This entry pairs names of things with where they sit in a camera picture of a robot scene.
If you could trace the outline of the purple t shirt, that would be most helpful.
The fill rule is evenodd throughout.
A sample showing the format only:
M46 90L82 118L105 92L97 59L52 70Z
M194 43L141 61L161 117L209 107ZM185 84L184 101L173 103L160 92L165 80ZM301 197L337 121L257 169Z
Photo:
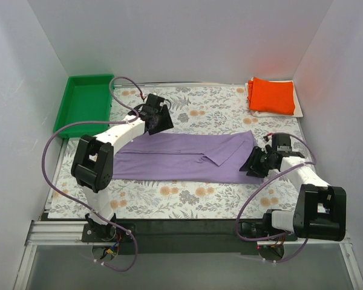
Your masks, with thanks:
M256 141L251 131L226 135L141 135L114 156L113 179L261 184L241 172Z

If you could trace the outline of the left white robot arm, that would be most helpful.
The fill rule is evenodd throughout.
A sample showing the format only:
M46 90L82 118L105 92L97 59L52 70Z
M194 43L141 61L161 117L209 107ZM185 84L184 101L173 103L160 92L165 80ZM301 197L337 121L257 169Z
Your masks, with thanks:
M113 177L115 154L126 144L145 133L154 135L174 127L169 107L171 102L149 94L146 102L137 105L120 124L95 136L80 138L71 167L71 175L83 189L91 210L85 215L90 230L103 241L115 237L111 222L116 215L110 204L107 187Z

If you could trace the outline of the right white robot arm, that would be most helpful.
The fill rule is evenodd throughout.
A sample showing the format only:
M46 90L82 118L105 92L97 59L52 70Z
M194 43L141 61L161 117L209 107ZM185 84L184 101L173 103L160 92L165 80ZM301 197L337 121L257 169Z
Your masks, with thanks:
M332 186L312 169L316 158L307 161L301 152L292 149L288 133L264 136L264 148L255 146L240 171L248 176L265 178L271 170L277 174L256 190L259 193L282 176L298 191L293 211L268 210L261 219L248 222L235 219L237 236L248 242L278 239L289 234L304 239L340 242L345 238L347 194L342 187Z

